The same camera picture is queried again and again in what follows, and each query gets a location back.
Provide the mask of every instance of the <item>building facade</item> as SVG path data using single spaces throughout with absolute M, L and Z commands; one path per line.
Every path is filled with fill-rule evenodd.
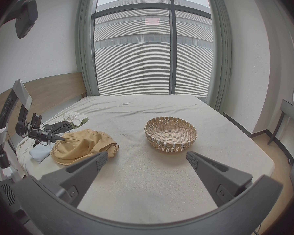
M 184 0 L 176 4 L 210 13 Z M 162 0 L 118 0 L 96 11 L 130 3 Z M 175 94 L 206 97 L 212 68 L 211 19 L 176 11 L 177 68 Z M 95 19 L 95 65 L 100 95 L 168 94 L 170 25 L 165 9 L 136 9 Z

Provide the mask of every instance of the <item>curtain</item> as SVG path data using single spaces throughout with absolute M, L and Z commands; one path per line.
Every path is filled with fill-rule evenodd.
M 99 95 L 91 50 L 91 10 L 94 0 L 80 0 L 75 24 L 75 56 L 78 72 L 83 75 L 87 96 Z
M 230 83 L 232 39 L 223 0 L 208 0 L 213 27 L 213 59 L 206 104 L 223 113 Z

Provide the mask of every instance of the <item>woven basket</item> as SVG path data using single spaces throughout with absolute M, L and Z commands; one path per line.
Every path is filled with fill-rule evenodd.
M 145 124 L 145 134 L 160 151 L 177 152 L 189 148 L 197 138 L 196 128 L 189 122 L 173 117 L 159 117 Z

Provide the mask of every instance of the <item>floor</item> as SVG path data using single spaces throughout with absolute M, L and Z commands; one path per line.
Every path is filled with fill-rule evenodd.
M 253 140 L 274 161 L 272 178 L 283 184 L 283 190 L 277 202 L 260 226 L 258 233 L 262 234 L 278 218 L 289 203 L 293 196 L 293 187 L 289 177 L 291 167 L 282 150 L 274 142 L 267 145 L 269 137 L 266 134 L 254 137 Z

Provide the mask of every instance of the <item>white bed sheet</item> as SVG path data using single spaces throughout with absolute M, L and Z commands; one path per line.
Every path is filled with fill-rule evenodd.
M 192 123 L 198 138 L 188 150 L 251 173 L 253 182 L 263 174 L 271 176 L 274 170 L 274 162 L 253 140 L 191 95 L 89 96 L 54 118 L 68 111 L 89 118 L 76 131 L 104 131 L 120 145 L 78 206 L 98 217 L 162 223 L 192 218 L 217 208 L 186 160 L 186 151 L 160 152 L 147 141 L 144 125 L 154 117 L 172 116 Z M 51 156 L 41 164 L 32 159 L 32 140 L 20 144 L 17 155 L 27 175 L 40 179 L 43 174 L 63 167 Z

